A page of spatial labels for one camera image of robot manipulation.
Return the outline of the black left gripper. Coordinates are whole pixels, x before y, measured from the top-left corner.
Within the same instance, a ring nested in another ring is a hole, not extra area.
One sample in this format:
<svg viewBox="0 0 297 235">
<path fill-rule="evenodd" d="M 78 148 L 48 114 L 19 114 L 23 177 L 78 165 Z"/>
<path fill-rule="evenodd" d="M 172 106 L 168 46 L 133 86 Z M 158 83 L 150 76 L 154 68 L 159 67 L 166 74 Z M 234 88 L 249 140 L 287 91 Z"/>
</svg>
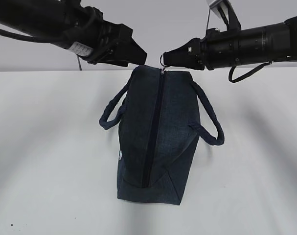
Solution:
<svg viewBox="0 0 297 235">
<path fill-rule="evenodd" d="M 61 29 L 63 41 L 55 45 L 77 54 L 89 64 L 144 65 L 147 53 L 132 34 L 128 26 L 104 20 L 103 13 L 95 7 L 66 6 Z"/>
</svg>

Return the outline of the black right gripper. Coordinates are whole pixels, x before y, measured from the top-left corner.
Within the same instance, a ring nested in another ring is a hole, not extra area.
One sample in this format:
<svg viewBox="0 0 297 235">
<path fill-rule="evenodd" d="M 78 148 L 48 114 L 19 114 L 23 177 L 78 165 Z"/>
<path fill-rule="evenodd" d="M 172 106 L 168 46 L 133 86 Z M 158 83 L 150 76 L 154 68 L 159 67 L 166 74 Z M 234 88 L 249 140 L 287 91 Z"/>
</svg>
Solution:
<svg viewBox="0 0 297 235">
<path fill-rule="evenodd" d="M 239 31 L 206 30 L 203 39 L 193 38 L 183 46 L 164 52 L 163 64 L 203 71 L 239 65 Z"/>
</svg>

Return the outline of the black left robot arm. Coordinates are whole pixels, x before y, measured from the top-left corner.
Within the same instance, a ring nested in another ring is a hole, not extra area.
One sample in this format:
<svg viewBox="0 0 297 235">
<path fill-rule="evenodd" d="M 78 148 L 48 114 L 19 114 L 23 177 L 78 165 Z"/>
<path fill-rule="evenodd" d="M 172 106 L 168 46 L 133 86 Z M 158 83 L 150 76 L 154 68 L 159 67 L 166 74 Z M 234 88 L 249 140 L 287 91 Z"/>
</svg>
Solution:
<svg viewBox="0 0 297 235">
<path fill-rule="evenodd" d="M 103 12 L 79 0 L 0 0 L 0 36 L 71 51 L 89 64 L 144 65 L 146 52 L 124 24 L 104 20 Z"/>
</svg>

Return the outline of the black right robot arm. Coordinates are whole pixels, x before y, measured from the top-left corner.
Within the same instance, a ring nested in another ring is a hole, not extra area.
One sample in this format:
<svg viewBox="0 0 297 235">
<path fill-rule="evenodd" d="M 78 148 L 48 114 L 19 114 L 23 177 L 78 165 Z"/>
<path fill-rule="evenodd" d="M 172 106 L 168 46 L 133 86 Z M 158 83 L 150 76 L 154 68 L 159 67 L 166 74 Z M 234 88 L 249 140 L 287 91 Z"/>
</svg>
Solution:
<svg viewBox="0 0 297 235">
<path fill-rule="evenodd" d="M 204 38 L 163 54 L 166 66 L 193 70 L 285 61 L 297 62 L 297 17 L 245 30 L 210 28 Z"/>
</svg>

